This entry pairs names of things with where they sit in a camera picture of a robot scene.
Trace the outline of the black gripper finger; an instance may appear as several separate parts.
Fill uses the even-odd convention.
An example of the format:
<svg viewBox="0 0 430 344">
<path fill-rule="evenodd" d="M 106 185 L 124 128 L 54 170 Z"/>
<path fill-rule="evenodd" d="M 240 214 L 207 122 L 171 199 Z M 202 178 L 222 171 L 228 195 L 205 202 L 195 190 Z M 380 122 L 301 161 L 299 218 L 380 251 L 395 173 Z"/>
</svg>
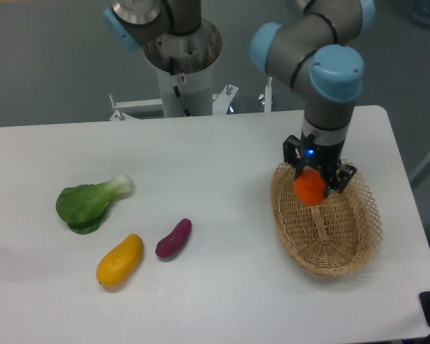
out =
<svg viewBox="0 0 430 344">
<path fill-rule="evenodd" d="M 332 192 L 339 194 L 344 192 L 352 177 L 357 173 L 357 168 L 348 163 L 336 163 L 324 167 L 322 172 L 325 182 L 324 197 L 327 198 Z"/>
<path fill-rule="evenodd" d="M 307 165 L 304 153 L 305 143 L 306 139 L 303 135 L 300 138 L 290 135 L 282 144 L 284 162 L 292 167 L 295 178 L 300 177 Z"/>
</svg>

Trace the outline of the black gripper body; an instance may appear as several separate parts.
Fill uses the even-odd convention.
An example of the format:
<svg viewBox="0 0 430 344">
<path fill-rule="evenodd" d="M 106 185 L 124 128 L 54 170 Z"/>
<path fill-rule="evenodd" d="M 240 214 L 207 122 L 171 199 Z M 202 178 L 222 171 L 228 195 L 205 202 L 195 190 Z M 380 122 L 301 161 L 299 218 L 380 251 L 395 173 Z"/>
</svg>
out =
<svg viewBox="0 0 430 344">
<path fill-rule="evenodd" d="M 324 179 L 335 178 L 346 136 L 347 126 L 324 130 L 304 121 L 298 148 L 304 164 L 321 172 Z"/>
</svg>

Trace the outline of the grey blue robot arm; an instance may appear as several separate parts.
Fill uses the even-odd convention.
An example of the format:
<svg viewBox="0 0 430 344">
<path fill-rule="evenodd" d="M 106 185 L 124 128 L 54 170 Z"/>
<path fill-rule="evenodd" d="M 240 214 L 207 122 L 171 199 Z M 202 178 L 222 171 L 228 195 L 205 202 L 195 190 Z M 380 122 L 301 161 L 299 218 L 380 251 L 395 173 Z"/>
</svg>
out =
<svg viewBox="0 0 430 344">
<path fill-rule="evenodd" d="M 365 65 L 348 42 L 373 22 L 372 1 L 306 1 L 292 27 L 262 25 L 249 48 L 252 63 L 305 100 L 300 136 L 283 144 L 295 172 L 295 192 L 308 204 L 342 192 L 356 173 L 340 159 Z M 212 83 L 203 75 L 222 40 L 201 14 L 200 1 L 114 1 L 103 12 L 111 34 L 128 50 L 142 49 L 163 75 L 166 117 L 210 115 Z"/>
</svg>

